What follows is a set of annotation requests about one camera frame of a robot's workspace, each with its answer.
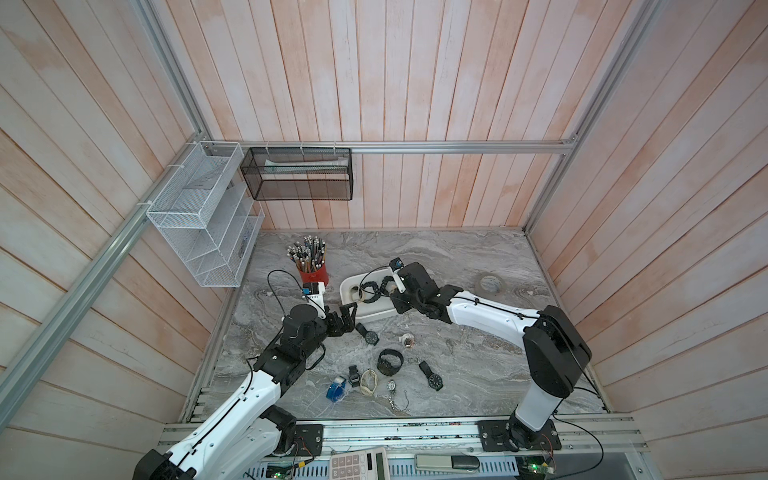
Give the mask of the black chunky watch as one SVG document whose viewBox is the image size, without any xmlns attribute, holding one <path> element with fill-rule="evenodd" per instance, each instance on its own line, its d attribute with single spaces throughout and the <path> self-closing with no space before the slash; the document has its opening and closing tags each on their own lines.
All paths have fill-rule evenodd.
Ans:
<svg viewBox="0 0 768 480">
<path fill-rule="evenodd" d="M 381 287 L 375 281 L 367 281 L 359 285 L 360 301 L 372 304 L 381 298 Z"/>
<path fill-rule="evenodd" d="M 400 292 L 400 288 L 398 287 L 398 284 L 396 282 L 396 279 L 393 275 L 387 275 L 385 276 L 380 285 L 379 285 L 379 293 L 383 297 L 391 297 L 395 292 Z"/>
</svg>

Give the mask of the blue transparent watch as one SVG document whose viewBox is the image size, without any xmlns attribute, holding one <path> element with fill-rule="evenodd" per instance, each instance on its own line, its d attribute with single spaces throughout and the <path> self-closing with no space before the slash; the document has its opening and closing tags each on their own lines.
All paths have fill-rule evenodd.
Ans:
<svg viewBox="0 0 768 480">
<path fill-rule="evenodd" d="M 326 398 L 333 403 L 345 398 L 348 390 L 348 380 L 343 376 L 337 376 L 326 391 Z"/>
</svg>

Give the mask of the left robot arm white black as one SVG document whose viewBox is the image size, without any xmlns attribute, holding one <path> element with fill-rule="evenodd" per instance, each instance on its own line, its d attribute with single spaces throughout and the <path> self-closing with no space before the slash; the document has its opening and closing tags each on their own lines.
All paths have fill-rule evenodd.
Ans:
<svg viewBox="0 0 768 480">
<path fill-rule="evenodd" d="M 278 451 L 298 453 L 296 418 L 276 403 L 309 369 L 308 358 L 328 337 L 352 332 L 358 304 L 337 312 L 313 303 L 291 308 L 283 326 L 241 385 L 191 434 L 137 463 L 135 479 L 237 479 L 256 461 Z"/>
</svg>

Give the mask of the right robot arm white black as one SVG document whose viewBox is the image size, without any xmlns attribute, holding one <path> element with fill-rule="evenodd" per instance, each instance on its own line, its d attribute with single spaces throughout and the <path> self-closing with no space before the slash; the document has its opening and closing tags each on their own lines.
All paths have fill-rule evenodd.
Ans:
<svg viewBox="0 0 768 480">
<path fill-rule="evenodd" d="M 458 286 L 442 287 L 418 262 L 389 264 L 397 312 L 415 310 L 447 324 L 472 327 L 518 346 L 532 383 L 506 428 L 507 448 L 530 449 L 561 402 L 574 391 L 592 358 L 586 341 L 565 312 L 553 305 L 523 309 L 484 299 Z"/>
</svg>

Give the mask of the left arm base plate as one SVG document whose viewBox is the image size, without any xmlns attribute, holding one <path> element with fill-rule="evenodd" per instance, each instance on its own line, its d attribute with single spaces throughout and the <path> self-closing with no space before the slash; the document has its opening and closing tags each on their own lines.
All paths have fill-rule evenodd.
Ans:
<svg viewBox="0 0 768 480">
<path fill-rule="evenodd" d="M 324 426 L 319 423 L 279 427 L 277 445 L 269 451 L 271 456 L 295 455 L 317 457 L 322 453 Z"/>
</svg>

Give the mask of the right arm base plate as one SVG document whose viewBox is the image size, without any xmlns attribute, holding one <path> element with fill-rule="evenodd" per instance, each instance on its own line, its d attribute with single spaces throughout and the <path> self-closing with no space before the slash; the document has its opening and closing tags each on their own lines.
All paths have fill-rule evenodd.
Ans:
<svg viewBox="0 0 768 480">
<path fill-rule="evenodd" d="M 562 449 L 560 436 L 552 419 L 548 419 L 542 429 L 536 432 L 529 430 L 514 417 L 479 421 L 477 427 L 484 452 L 550 452 Z"/>
</svg>

